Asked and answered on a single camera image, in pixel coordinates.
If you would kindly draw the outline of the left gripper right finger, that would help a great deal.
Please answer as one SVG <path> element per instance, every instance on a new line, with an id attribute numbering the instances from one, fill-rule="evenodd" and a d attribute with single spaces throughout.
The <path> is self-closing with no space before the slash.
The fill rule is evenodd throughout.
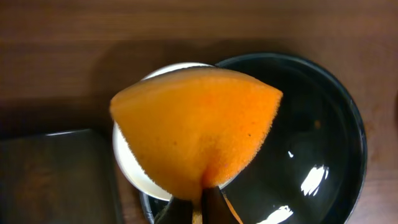
<path id="1" fill-rule="evenodd" d="M 203 190 L 201 212 L 203 224 L 239 224 L 219 187 Z"/>

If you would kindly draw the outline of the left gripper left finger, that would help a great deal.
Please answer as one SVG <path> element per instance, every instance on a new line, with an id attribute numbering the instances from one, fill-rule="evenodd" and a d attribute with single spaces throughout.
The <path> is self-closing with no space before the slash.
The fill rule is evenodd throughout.
<path id="1" fill-rule="evenodd" d="M 154 224 L 192 224 L 192 218 L 192 202 L 172 197 L 167 206 L 156 215 Z"/>

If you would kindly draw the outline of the white plate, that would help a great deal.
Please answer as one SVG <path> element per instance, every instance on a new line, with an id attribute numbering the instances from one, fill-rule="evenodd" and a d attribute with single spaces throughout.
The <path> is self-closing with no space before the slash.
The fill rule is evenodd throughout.
<path id="1" fill-rule="evenodd" d="M 164 75 L 166 73 L 176 72 L 178 70 L 184 70 L 189 68 L 204 68 L 204 67 L 215 67 L 214 65 L 208 65 L 199 62 L 182 62 L 175 63 L 146 75 L 141 81 Z M 169 201 L 172 195 L 167 191 L 155 184 L 144 172 L 142 167 L 137 162 L 134 154 L 131 152 L 128 143 L 123 136 L 117 122 L 114 122 L 113 126 L 113 151 L 116 158 L 116 162 L 125 178 L 141 193 L 144 193 L 150 197 Z"/>

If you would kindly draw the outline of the green and yellow sponge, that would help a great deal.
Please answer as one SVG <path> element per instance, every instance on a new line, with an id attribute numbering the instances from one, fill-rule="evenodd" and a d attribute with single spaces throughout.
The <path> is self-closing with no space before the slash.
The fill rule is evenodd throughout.
<path id="1" fill-rule="evenodd" d="M 120 91 L 110 112 L 149 178 L 174 197 L 198 200 L 252 161 L 282 96 L 240 72 L 191 68 Z"/>

